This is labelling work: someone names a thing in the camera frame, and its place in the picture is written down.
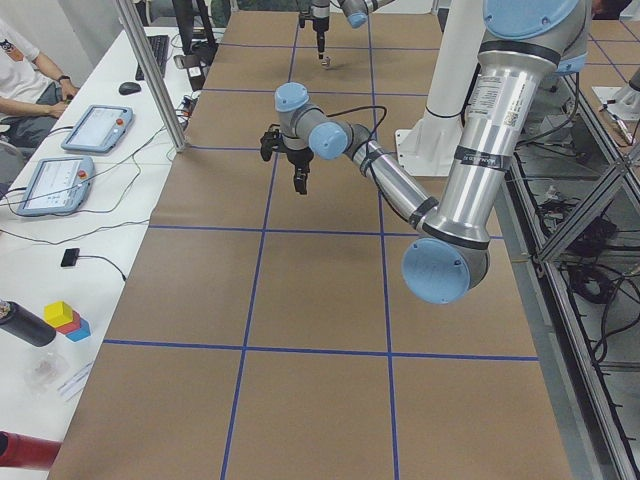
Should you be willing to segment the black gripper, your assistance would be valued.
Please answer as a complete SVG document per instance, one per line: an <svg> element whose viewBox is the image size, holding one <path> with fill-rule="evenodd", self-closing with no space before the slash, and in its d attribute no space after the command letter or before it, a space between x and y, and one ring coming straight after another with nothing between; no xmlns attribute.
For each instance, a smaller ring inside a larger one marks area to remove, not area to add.
<svg viewBox="0 0 640 480"><path fill-rule="evenodd" d="M319 54L325 53L325 33L329 31L330 18L328 16L311 16L313 30L316 33L317 51Z"/></svg>
<svg viewBox="0 0 640 480"><path fill-rule="evenodd" d="M286 153L288 161L294 166L294 188L300 195L306 195L307 181L310 173L310 162L314 158L314 153L310 148L300 150L288 149Z"/></svg>

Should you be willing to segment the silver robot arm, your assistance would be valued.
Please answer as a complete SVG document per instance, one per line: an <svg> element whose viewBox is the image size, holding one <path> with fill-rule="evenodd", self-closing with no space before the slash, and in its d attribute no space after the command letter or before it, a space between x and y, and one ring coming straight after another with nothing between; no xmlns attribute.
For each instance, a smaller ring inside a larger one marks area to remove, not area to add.
<svg viewBox="0 0 640 480"><path fill-rule="evenodd" d="M578 72L586 57L587 1L454 1L423 118L403 133L402 165L363 125L333 121L305 86L275 92L278 121L261 155L284 154L297 192L314 157L348 157L419 233L402 274L420 299L462 298L490 264L486 224L541 82Z"/></svg>
<svg viewBox="0 0 640 480"><path fill-rule="evenodd" d="M352 28L359 28L366 22L370 14L392 2L393 0L340 0L338 8L343 12ZM325 34L330 28L330 4L329 0L311 1L310 6L298 14L300 28L303 28L307 21L312 23L320 60L325 59Z"/></svg>

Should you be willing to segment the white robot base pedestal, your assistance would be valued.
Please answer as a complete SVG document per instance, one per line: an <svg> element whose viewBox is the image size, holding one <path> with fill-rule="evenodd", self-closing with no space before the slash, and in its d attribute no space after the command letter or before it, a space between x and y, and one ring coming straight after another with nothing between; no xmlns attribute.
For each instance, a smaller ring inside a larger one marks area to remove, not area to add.
<svg viewBox="0 0 640 480"><path fill-rule="evenodd" d="M410 130L396 132L400 165L413 176L447 176L462 135L461 112L476 78L485 33L483 3L455 0L449 13L424 114Z"/></svg>

